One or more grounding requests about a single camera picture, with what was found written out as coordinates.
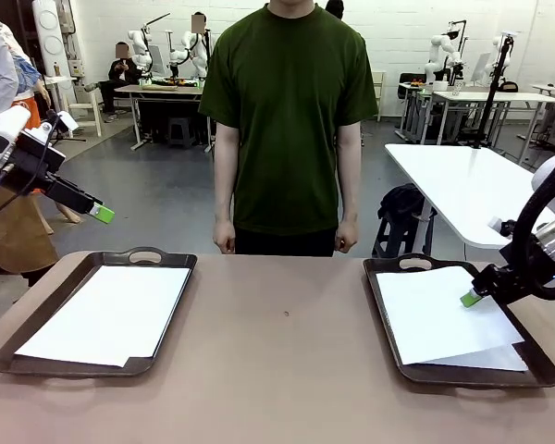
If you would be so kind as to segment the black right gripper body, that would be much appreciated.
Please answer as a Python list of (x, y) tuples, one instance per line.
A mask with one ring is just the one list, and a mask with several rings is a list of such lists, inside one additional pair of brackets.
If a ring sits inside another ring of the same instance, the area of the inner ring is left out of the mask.
[(540, 240), (555, 229), (555, 221), (543, 223), (535, 235), (528, 238), (527, 270), (519, 272), (515, 268), (518, 256), (513, 252), (512, 243), (499, 252), (508, 263), (499, 271), (498, 289), (493, 296), (500, 304), (510, 304), (525, 296), (535, 295), (538, 299), (555, 301), (555, 289), (546, 289), (545, 284), (555, 279), (555, 261), (545, 252)]

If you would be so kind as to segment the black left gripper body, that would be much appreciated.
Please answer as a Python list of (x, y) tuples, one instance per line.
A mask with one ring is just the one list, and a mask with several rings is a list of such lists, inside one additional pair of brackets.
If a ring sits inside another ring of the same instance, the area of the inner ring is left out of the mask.
[(7, 161), (13, 167), (2, 180), (2, 187), (21, 195), (47, 191), (65, 160), (66, 156), (51, 145), (33, 137), (19, 137)]

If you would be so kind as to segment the person's left hand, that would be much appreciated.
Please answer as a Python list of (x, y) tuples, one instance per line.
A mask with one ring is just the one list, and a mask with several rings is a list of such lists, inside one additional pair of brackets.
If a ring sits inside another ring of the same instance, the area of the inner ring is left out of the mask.
[(359, 225), (356, 219), (343, 219), (339, 223), (335, 238), (335, 251), (348, 253), (359, 240)]

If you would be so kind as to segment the person's right hand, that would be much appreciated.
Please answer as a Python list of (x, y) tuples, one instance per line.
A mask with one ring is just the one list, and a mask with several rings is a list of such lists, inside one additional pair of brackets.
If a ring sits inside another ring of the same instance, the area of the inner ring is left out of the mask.
[(213, 241), (222, 254), (234, 254), (236, 232), (229, 219), (217, 219), (214, 226)]

